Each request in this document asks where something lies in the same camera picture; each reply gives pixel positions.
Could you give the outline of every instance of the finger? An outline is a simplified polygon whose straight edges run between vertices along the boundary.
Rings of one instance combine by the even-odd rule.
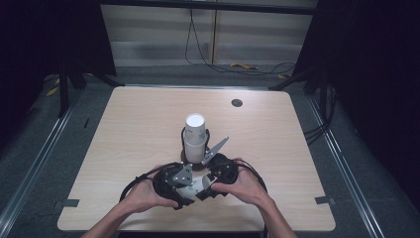
[[[239,165],[244,165],[245,163],[244,163],[244,161],[242,160],[242,158],[241,157],[237,157],[237,158],[235,158],[234,159],[234,162],[236,163],[236,164],[239,164]],[[241,172],[241,171],[244,171],[245,170],[245,168],[244,167],[241,167],[241,166],[238,166],[238,172]]]
[[[220,192],[228,192],[228,193],[230,193],[230,185],[229,184],[224,184],[224,183],[221,183],[221,182],[215,182],[215,183],[213,183],[213,184],[211,184],[211,188],[213,189],[213,190],[216,190],[216,191],[220,191]]]
[[[160,205],[165,207],[178,207],[178,202],[166,198],[160,200]]]

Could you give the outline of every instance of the metal bracket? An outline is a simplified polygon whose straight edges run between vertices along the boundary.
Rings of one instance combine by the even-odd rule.
[[[315,197],[315,201],[318,205],[328,203],[330,206],[332,206],[337,204],[336,200],[333,197],[328,196]]]
[[[192,164],[185,166],[172,180],[183,185],[192,185]]]
[[[63,209],[64,207],[77,207],[79,199],[66,199],[55,203],[53,208]]]
[[[205,166],[216,154],[222,149],[225,143],[229,140],[229,137],[225,137],[221,142],[219,142],[216,146],[214,146],[211,150],[206,151],[204,159],[201,161],[201,165]]]

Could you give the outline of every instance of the metal frame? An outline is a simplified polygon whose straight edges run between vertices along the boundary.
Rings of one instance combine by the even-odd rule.
[[[27,174],[19,185],[18,189],[10,198],[9,202],[4,207],[2,213],[0,214],[0,238],[6,238],[10,230],[13,227],[16,219],[18,218],[19,213],[21,212],[29,194],[34,188],[38,178],[41,175],[47,161],[50,157],[51,152],[59,139],[62,131],[67,124],[68,119],[73,112],[74,105],[77,104],[78,99],[80,98],[81,91],[75,96],[73,103],[70,105],[68,110],[58,118],[55,122],[52,131],[50,132],[47,140],[45,141],[43,147],[29,168]]]
[[[311,104],[312,110],[315,114],[316,120],[318,124],[321,126],[324,124],[324,120],[322,119],[320,113],[320,107],[318,102],[316,101],[314,96],[308,96],[309,103]],[[346,183],[347,188],[352,196],[353,201],[355,202],[356,208],[361,215],[362,220],[367,227],[367,231],[372,238],[384,238],[382,230],[376,220],[376,217],[373,213],[373,210],[370,208],[368,201],[365,198],[364,193],[362,192],[361,188],[359,187],[358,182],[355,179],[355,176],[352,173],[352,170],[347,164],[347,160],[343,155],[343,152],[333,135],[333,132],[330,129],[327,129],[324,133],[325,140],[328,144],[328,147],[331,150],[331,153],[334,156],[334,159],[337,163],[337,167],[339,168],[343,179]]]
[[[237,12],[261,12],[261,13],[281,13],[295,15],[317,15],[325,14],[330,11],[320,11],[316,8],[304,7],[284,7],[275,5],[239,4],[206,1],[162,1],[162,0],[99,0],[83,1],[83,3],[96,2],[104,5],[120,6],[143,6],[143,7],[162,7],[162,8],[186,8],[186,9],[205,9],[205,10],[224,10]]]

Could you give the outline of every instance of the black curtain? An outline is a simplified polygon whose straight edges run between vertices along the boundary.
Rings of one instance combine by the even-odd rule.
[[[63,59],[81,60],[115,75],[99,4],[74,1],[0,2],[0,142],[3,144],[37,99],[44,78]],[[76,71],[83,71],[70,65]]]
[[[420,210],[420,5],[361,1],[330,70],[360,135]]]

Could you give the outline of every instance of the wall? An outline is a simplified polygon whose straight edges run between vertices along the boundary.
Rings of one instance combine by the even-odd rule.
[[[315,7],[316,0],[228,2]],[[188,64],[184,59],[190,26],[187,9],[102,6],[116,66]],[[297,61],[311,16],[193,10],[202,55],[208,62]],[[202,62],[191,29],[188,58]]]

